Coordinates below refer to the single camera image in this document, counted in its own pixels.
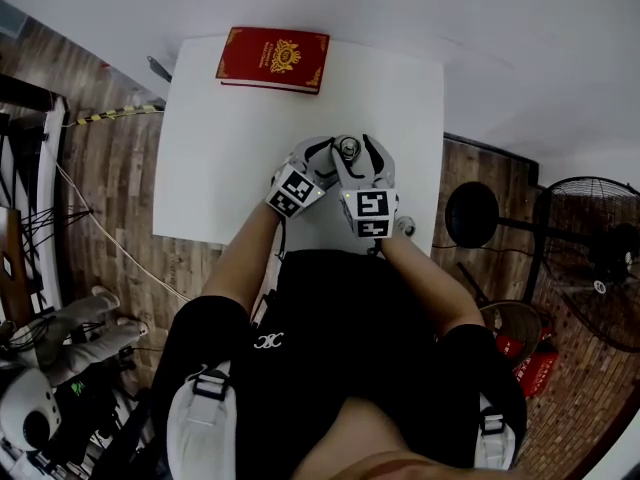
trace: gold emblem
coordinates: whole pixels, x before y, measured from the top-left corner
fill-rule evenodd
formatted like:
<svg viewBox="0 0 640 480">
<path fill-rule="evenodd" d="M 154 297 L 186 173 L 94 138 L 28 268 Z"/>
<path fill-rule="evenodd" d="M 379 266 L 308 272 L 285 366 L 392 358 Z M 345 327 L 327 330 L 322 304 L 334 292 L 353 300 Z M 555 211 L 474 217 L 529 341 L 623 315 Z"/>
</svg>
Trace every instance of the gold emblem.
<svg viewBox="0 0 640 480">
<path fill-rule="evenodd" d="M 308 82 L 305 82 L 306 85 L 313 85 L 314 87 L 318 87 L 318 82 L 320 81 L 320 73 L 322 73 L 322 68 L 316 69 L 316 73 L 313 75 L 313 78 Z"/>
<path fill-rule="evenodd" d="M 316 38 L 320 41 L 320 49 L 324 53 L 327 49 L 327 36 L 316 35 Z"/>
<path fill-rule="evenodd" d="M 218 78 L 228 78 L 229 77 L 229 75 L 226 73 L 224 68 L 225 68 L 224 60 L 221 60 L 220 61 L 220 65 L 218 66 Z"/>
<path fill-rule="evenodd" d="M 241 28 L 232 28 L 229 32 L 229 37 L 227 37 L 227 46 L 231 44 L 233 38 L 236 37 L 240 32 L 242 32 Z"/>
<path fill-rule="evenodd" d="M 297 47 L 298 45 L 293 44 L 291 41 L 278 39 L 278 44 L 271 59 L 271 72 L 284 73 L 285 71 L 292 71 L 293 66 L 291 64 L 297 64 L 302 57 L 300 52 L 296 51 Z"/>
</svg>

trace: person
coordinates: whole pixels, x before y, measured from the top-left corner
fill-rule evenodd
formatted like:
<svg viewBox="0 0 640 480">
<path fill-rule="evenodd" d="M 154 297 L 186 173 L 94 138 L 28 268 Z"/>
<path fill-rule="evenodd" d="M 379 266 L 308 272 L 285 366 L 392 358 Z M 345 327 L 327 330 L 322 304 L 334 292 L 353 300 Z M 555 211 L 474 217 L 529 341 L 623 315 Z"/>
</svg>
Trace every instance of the person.
<svg viewBox="0 0 640 480">
<path fill-rule="evenodd" d="M 176 315 L 152 386 L 157 437 L 171 433 L 167 420 L 185 379 L 230 361 L 235 457 L 224 474 L 199 478 L 510 477 L 471 469 L 479 393 L 513 429 L 516 448 L 526 406 L 470 294 L 396 232 L 382 240 L 384 259 L 287 253 L 276 295 L 252 325 L 279 223 L 259 204 L 202 296 Z M 203 446 L 201 456 L 220 452 Z M 171 454 L 186 453 L 167 451 L 170 465 Z M 193 478 L 173 466 L 172 474 Z"/>
<path fill-rule="evenodd" d="M 16 354 L 18 362 L 39 368 L 51 386 L 56 387 L 149 333 L 144 322 L 119 317 L 117 325 L 96 340 L 64 345 L 71 331 L 83 324 L 97 324 L 98 319 L 120 307 L 118 296 L 103 286 L 94 286 L 91 292 L 91 296 L 18 329 L 10 339 L 4 340 L 7 352 Z M 10 322 L 4 324 L 5 336 L 10 327 Z"/>
</svg>

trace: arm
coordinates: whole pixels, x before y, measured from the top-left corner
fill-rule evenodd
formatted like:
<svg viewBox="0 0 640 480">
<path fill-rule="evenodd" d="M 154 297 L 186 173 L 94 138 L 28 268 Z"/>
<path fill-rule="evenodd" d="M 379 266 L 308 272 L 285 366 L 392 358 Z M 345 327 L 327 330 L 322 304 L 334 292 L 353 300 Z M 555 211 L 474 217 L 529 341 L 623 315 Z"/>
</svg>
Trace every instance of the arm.
<svg viewBox="0 0 640 480">
<path fill-rule="evenodd" d="M 463 324 L 484 327 L 473 298 L 403 233 L 382 240 L 382 253 L 400 273 L 435 323 L 438 335 Z"/>
<path fill-rule="evenodd" d="M 251 315 L 279 223 L 278 214 L 266 203 L 256 206 L 222 253 L 202 295 L 220 295 L 235 300 Z"/>
</svg>

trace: book cover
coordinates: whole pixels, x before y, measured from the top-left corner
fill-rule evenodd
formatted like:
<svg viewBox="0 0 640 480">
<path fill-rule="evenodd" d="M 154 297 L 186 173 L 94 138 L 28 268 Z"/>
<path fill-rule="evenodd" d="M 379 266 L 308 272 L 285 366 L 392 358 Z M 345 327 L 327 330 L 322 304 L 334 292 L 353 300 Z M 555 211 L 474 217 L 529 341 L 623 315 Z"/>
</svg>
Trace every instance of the book cover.
<svg viewBox="0 0 640 480">
<path fill-rule="evenodd" d="M 326 34 L 234 27 L 227 37 L 216 78 L 228 85 L 317 93 L 328 48 Z"/>
</svg>

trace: logo on shirt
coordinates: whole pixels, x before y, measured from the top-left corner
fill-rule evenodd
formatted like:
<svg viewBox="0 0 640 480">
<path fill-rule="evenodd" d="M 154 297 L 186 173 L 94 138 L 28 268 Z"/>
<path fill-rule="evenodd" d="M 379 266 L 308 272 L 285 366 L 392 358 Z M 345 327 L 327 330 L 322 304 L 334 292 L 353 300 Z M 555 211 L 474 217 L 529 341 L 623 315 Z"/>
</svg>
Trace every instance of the logo on shirt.
<svg viewBox="0 0 640 480">
<path fill-rule="evenodd" d="M 278 348 L 282 345 L 282 340 L 276 343 L 276 340 L 284 336 L 283 332 L 279 332 L 277 334 L 268 334 L 266 336 L 258 336 L 258 343 L 253 344 L 253 348 Z"/>
</svg>

